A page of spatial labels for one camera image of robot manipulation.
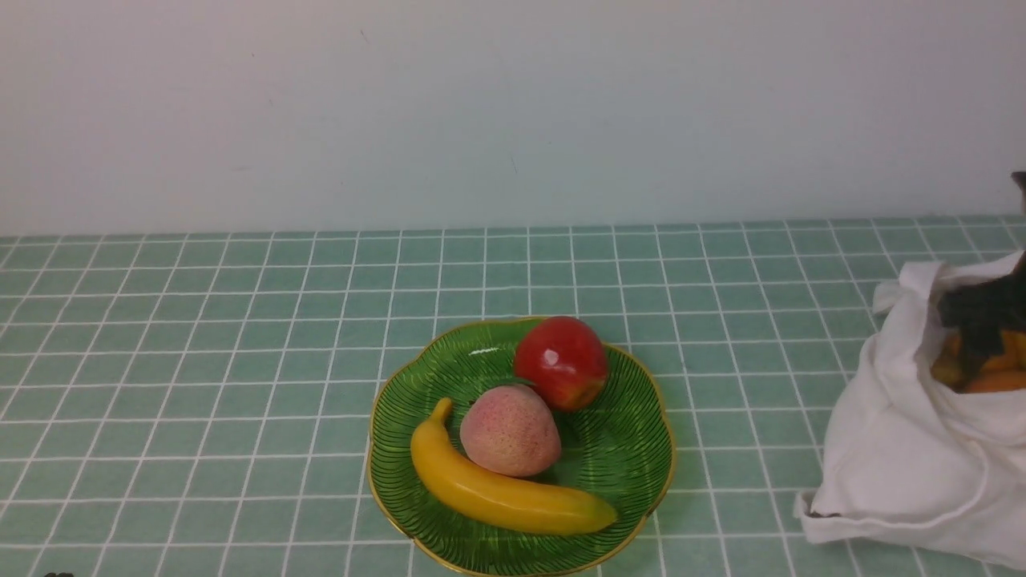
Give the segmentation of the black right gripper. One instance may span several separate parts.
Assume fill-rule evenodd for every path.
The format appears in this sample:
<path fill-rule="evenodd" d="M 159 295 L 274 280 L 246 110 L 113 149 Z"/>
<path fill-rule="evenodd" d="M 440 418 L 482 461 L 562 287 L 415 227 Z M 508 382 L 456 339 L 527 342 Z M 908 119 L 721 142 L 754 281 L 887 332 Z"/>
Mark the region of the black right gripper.
<path fill-rule="evenodd" d="M 1026 171 L 1011 174 L 1026 211 Z M 964 285 L 944 293 L 938 302 L 939 321 L 956 329 L 961 337 L 957 361 L 964 377 L 977 377 L 991 357 L 1005 352 L 1003 331 L 1025 329 L 1025 256 L 1012 271 L 982 284 Z"/>

